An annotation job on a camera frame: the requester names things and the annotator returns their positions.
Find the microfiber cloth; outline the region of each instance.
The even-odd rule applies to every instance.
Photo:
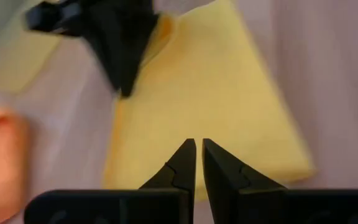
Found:
[[[133,95],[116,102],[104,187],[139,188],[186,138],[197,144],[197,200],[206,198],[203,138],[281,183],[310,176],[305,143],[233,3],[217,0],[171,23]]]
[[[27,30],[24,13],[40,1],[27,0],[0,32],[0,91],[22,91],[40,72],[61,40],[57,35]]]
[[[24,120],[0,108],[0,223],[24,206],[27,147]]]

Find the yellow fabric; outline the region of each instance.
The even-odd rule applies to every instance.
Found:
[[[61,37],[29,32],[24,12],[41,0],[28,0],[0,33],[0,90],[17,93],[39,73]]]
[[[186,138],[197,143],[198,200],[206,198],[202,138],[279,182],[313,170],[249,31],[227,0],[179,17],[170,42],[142,67],[133,96],[116,102],[104,187],[139,188]]]

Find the black tool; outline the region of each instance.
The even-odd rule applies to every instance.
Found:
[[[26,13],[31,30],[83,37],[122,96],[132,93],[158,17],[152,0],[44,1]]]
[[[25,224],[193,223],[195,165],[187,139],[139,190],[49,192],[27,206]],[[210,139],[203,167],[215,224],[358,224],[358,190],[288,190]]]

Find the yellow cloth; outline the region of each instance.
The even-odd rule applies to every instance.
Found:
[[[186,138],[197,143],[198,200],[206,198],[202,138],[279,182],[309,176],[304,142],[232,2],[197,8],[175,26],[133,96],[116,102],[104,187],[139,188]]]
[[[0,33],[0,90],[17,93],[39,73],[61,37],[26,30],[24,13],[41,0],[27,0]]]

